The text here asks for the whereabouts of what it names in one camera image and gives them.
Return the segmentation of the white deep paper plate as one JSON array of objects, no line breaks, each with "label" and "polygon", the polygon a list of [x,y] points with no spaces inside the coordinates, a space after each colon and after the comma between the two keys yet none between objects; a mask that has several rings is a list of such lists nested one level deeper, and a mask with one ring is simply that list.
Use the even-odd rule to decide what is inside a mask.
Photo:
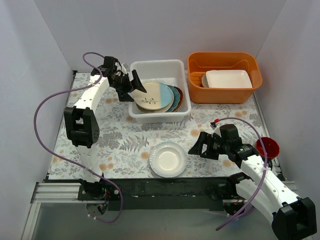
[{"label": "white deep paper plate", "polygon": [[174,142],[162,142],[150,151],[149,165],[155,174],[163,178],[179,176],[187,163],[185,150]]}]

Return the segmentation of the cream and blue plate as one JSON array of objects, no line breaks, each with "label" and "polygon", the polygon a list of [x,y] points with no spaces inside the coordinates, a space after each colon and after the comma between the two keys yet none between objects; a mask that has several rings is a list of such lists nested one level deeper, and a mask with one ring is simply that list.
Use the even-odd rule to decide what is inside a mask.
[{"label": "cream and blue plate", "polygon": [[174,99],[173,91],[164,83],[144,82],[146,92],[134,90],[132,93],[135,103],[146,110],[157,111],[167,107]]}]

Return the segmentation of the red round plate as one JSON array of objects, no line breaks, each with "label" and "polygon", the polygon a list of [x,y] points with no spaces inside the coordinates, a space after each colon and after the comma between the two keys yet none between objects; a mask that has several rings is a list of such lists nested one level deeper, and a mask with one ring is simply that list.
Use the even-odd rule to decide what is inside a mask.
[{"label": "red round plate", "polygon": [[181,107],[182,103],[183,103],[184,93],[183,93],[183,91],[182,91],[179,87],[176,87],[176,86],[175,86],[175,88],[178,90],[179,95],[180,95],[178,105],[177,105],[177,107],[173,110],[174,112],[177,112],[177,111],[179,110],[179,108]]}]

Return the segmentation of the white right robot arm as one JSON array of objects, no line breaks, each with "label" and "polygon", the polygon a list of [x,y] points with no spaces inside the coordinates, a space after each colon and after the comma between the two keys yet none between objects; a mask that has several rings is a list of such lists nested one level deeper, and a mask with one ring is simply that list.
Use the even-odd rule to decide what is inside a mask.
[{"label": "white right robot arm", "polygon": [[233,174],[226,186],[232,199],[242,197],[270,222],[279,240],[302,240],[317,232],[316,206],[308,198],[301,198],[290,190],[250,144],[244,144],[234,124],[219,127],[218,132],[202,131],[188,151],[205,159],[217,160],[228,156],[241,172]]}]

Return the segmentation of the teal scalloped plate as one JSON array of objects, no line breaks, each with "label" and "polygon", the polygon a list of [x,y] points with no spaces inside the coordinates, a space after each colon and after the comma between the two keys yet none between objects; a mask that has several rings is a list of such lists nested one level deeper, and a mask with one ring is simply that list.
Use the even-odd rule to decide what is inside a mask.
[{"label": "teal scalloped plate", "polygon": [[173,85],[168,85],[168,87],[172,90],[173,92],[173,103],[171,105],[171,107],[166,111],[167,113],[171,113],[174,111],[174,109],[178,106],[179,102],[180,102],[180,92],[178,90],[177,87],[173,86]]}]

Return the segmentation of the cream plate with leaf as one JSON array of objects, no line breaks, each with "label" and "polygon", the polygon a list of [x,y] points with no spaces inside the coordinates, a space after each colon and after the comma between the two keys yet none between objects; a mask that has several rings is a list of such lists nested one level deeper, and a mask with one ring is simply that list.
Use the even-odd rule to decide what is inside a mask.
[{"label": "cream plate with leaf", "polygon": [[146,109],[146,108],[139,106],[138,104],[135,104],[135,105],[136,105],[137,109],[143,114],[165,113],[174,105],[174,102],[171,102],[168,106],[161,108],[161,109],[158,109],[158,110],[149,110],[149,109]]}]

